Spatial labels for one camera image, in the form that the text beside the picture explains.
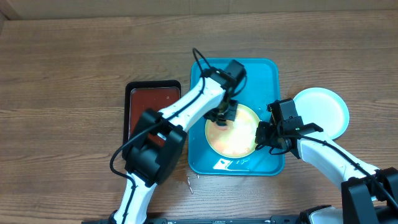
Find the green and orange sponge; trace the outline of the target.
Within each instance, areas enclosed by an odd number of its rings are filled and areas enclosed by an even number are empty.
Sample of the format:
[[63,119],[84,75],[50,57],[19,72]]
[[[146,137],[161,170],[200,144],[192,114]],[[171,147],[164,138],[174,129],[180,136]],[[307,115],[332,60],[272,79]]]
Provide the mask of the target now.
[[217,120],[217,121],[216,121],[216,124],[217,124],[218,126],[227,126],[226,121],[222,121],[222,120]]

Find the light blue plate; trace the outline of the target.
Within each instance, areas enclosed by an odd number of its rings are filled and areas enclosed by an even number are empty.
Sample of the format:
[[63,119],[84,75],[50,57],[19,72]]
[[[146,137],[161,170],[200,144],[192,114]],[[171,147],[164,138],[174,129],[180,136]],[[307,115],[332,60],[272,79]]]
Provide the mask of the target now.
[[338,139],[349,125],[349,109],[334,91],[313,87],[302,90],[294,97],[299,116],[305,124],[315,123],[331,139]]

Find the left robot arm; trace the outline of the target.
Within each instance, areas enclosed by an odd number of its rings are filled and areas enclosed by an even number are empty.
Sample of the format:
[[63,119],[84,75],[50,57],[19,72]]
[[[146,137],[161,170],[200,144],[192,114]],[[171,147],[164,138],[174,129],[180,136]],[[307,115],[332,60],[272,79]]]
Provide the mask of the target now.
[[124,140],[116,150],[125,160],[126,189],[108,223],[144,223],[155,188],[174,170],[188,130],[204,115],[227,102],[237,78],[201,78],[182,96],[176,80],[131,82],[126,86]]

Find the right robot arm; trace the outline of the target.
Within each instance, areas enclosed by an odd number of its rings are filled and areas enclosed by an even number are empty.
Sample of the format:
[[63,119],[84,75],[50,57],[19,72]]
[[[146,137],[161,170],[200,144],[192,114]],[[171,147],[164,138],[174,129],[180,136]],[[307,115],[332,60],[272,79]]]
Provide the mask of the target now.
[[342,208],[320,205],[300,213],[297,223],[397,223],[397,169],[379,169],[337,145],[314,123],[261,121],[257,149],[291,152],[316,167],[341,192]]

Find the yellow-green plate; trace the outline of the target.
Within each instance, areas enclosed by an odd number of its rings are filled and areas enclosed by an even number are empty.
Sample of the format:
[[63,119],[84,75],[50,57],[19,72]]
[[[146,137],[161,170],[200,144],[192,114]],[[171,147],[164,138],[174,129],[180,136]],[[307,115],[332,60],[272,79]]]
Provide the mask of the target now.
[[242,158],[254,152],[256,129],[260,119],[249,107],[239,104],[234,121],[226,121],[219,126],[208,120],[205,124],[205,137],[210,147],[228,158]]

